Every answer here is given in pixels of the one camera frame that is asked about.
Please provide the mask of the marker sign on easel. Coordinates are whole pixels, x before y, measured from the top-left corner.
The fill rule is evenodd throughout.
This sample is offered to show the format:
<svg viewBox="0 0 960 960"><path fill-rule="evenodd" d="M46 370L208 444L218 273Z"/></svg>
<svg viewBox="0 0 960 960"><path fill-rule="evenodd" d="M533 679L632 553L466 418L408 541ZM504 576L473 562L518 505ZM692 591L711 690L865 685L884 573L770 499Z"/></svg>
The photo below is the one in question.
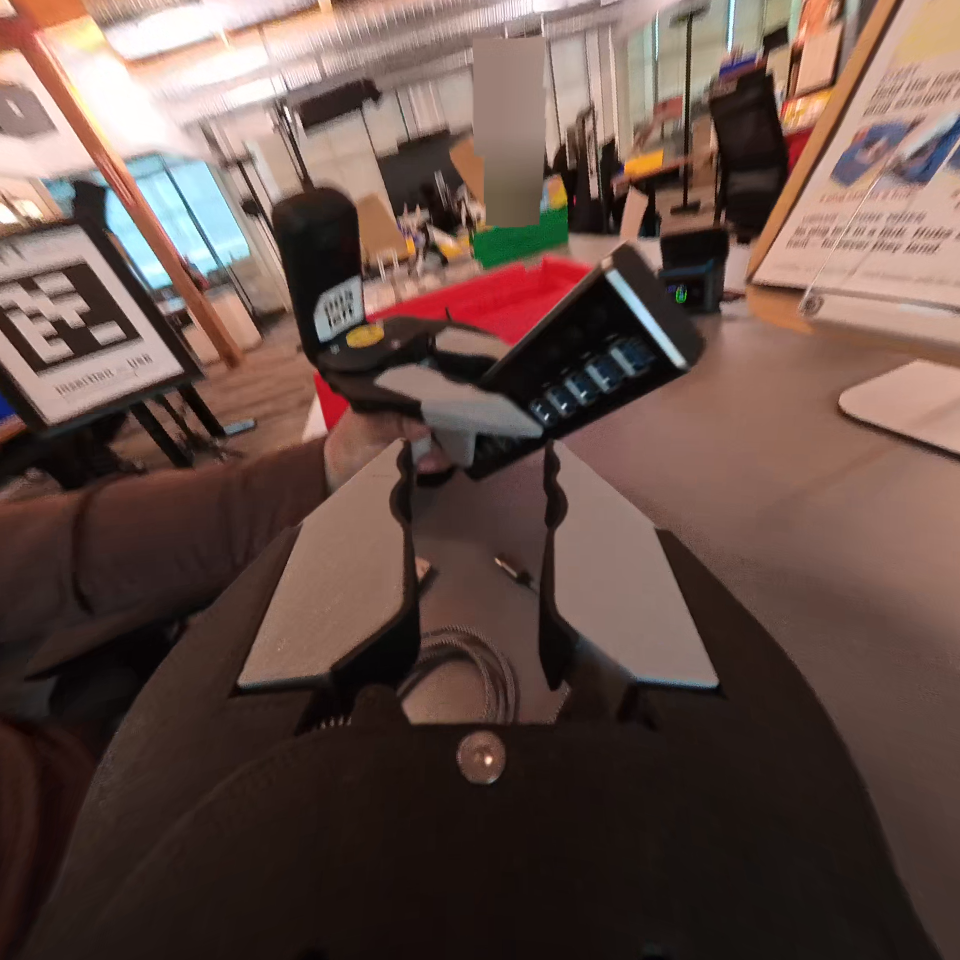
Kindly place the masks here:
<svg viewBox="0 0 960 960"><path fill-rule="evenodd" d="M48 444L122 414L175 468L194 466L257 421L223 424L202 399L205 374L107 233L41 222L2 235L3 442Z"/></svg>

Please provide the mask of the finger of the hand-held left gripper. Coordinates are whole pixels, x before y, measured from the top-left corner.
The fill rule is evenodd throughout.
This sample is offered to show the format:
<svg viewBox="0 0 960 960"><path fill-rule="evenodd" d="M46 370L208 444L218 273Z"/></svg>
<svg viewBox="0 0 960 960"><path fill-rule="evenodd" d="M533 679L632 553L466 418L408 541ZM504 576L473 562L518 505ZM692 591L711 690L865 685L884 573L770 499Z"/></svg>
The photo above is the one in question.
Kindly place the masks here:
<svg viewBox="0 0 960 960"><path fill-rule="evenodd" d="M485 376L510 353L510 343L467 326L444 326L434 336L434 363L450 376Z"/></svg>
<svg viewBox="0 0 960 960"><path fill-rule="evenodd" d="M421 419L458 467L478 462L482 436L513 440L544 436L540 422L507 396L455 381L430 366L393 366L374 378L373 384L418 403Z"/></svg>

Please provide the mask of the brown wooden post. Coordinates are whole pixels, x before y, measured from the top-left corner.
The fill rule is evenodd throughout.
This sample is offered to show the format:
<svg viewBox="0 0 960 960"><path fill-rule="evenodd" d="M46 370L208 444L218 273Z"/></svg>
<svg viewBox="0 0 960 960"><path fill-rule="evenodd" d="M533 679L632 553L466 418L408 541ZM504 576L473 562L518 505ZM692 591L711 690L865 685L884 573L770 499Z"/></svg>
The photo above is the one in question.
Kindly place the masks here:
<svg viewBox="0 0 960 960"><path fill-rule="evenodd" d="M102 126L84 103L66 68L23 2L12 2L2 13L2 43L21 54L92 162L155 254L174 288L204 331L220 359L230 369L244 361L222 318L200 291L182 263L176 247L139 190L126 163L106 138Z"/></svg>

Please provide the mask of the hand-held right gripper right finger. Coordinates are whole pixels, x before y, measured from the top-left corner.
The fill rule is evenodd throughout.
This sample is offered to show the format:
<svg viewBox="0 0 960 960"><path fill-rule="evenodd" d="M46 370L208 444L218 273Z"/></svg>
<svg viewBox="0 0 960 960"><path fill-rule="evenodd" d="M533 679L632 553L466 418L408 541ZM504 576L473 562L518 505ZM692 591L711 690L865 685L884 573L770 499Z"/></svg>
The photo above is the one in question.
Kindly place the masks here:
<svg viewBox="0 0 960 960"><path fill-rule="evenodd" d="M564 443L544 450L538 658L550 690L594 661L629 684L714 692L720 680L659 529Z"/></svg>

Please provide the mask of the green plastic bin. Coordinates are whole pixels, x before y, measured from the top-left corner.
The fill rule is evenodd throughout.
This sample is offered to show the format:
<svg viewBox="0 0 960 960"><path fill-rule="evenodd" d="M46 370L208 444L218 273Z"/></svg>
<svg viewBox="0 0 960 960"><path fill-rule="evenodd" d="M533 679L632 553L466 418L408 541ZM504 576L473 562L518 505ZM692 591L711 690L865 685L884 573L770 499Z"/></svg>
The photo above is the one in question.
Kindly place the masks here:
<svg viewBox="0 0 960 960"><path fill-rule="evenodd" d="M569 208L549 208L540 212L535 224L477 229L472 238L473 258L489 270L566 246L569 235Z"/></svg>

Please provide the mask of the black office chair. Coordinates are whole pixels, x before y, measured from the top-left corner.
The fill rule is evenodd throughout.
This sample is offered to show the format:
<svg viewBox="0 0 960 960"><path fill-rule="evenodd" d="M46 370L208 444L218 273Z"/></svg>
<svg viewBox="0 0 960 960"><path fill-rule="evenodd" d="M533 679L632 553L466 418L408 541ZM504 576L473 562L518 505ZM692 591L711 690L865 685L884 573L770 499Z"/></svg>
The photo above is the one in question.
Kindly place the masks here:
<svg viewBox="0 0 960 960"><path fill-rule="evenodd" d="M773 78L762 68L710 96L720 167L719 208L738 243L758 237L788 177Z"/></svg>

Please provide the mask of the wooden instruction board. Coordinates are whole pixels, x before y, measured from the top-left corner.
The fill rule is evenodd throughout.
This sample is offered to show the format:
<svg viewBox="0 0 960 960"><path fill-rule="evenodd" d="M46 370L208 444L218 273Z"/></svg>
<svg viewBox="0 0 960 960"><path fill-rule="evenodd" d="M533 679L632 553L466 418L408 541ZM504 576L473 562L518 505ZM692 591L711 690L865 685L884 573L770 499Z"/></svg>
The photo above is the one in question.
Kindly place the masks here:
<svg viewBox="0 0 960 960"><path fill-rule="evenodd" d="M750 259L758 318L958 365L958 43L958 2L876 2Z"/></svg>

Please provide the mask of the red plastic bin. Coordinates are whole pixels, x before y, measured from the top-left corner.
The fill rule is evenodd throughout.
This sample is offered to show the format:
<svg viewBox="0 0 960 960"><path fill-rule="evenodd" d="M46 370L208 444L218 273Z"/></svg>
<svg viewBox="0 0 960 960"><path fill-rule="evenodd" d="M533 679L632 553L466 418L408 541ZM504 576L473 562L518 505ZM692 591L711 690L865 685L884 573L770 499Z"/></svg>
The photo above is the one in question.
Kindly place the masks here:
<svg viewBox="0 0 960 960"><path fill-rule="evenodd" d="M591 269L581 260L545 254L531 266L513 263L384 307L366 322L381 326L401 316L439 322L451 316L513 345Z"/></svg>

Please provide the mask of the person's left hand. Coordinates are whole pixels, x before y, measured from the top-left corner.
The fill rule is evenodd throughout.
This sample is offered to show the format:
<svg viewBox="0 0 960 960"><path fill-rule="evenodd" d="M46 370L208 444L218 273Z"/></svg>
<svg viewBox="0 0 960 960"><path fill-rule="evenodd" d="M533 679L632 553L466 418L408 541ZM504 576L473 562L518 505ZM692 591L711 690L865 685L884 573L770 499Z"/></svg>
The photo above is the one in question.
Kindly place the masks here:
<svg viewBox="0 0 960 960"><path fill-rule="evenodd" d="M412 445L414 463L420 474L441 474L453 468L450 458L438 446L426 424L392 412L361 414L347 410L324 439L324 476L328 493L336 493L398 441Z"/></svg>

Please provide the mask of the black charger with display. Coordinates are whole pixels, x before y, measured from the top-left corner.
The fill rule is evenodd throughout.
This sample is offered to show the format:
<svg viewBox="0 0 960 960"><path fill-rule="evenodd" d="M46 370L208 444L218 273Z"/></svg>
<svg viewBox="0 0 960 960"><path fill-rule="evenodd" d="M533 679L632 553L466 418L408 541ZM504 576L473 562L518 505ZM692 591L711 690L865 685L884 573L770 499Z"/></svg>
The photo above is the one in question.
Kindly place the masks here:
<svg viewBox="0 0 960 960"><path fill-rule="evenodd" d="M697 315L719 312L724 297L730 234L723 226L660 236L658 277L669 299Z"/></svg>

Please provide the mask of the person's left forearm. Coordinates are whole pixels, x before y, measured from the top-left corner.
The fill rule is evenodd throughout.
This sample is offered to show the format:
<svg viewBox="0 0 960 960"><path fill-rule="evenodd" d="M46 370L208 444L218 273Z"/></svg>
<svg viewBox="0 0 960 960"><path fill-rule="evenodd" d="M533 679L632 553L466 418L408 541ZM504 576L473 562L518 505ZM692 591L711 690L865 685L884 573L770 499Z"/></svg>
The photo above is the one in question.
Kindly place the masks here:
<svg viewBox="0 0 960 960"><path fill-rule="evenodd" d="M327 499L326 441L2 504L2 643L222 593Z"/></svg>

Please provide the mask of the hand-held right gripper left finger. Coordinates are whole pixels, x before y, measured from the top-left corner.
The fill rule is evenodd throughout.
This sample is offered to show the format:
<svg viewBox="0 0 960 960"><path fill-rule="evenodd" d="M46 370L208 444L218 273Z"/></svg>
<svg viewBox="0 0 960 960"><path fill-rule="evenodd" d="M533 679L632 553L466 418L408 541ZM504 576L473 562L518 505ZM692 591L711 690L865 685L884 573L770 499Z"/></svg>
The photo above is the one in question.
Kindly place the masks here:
<svg viewBox="0 0 960 960"><path fill-rule="evenodd" d="M239 690L397 688L421 648L416 469L396 440L301 522Z"/></svg>

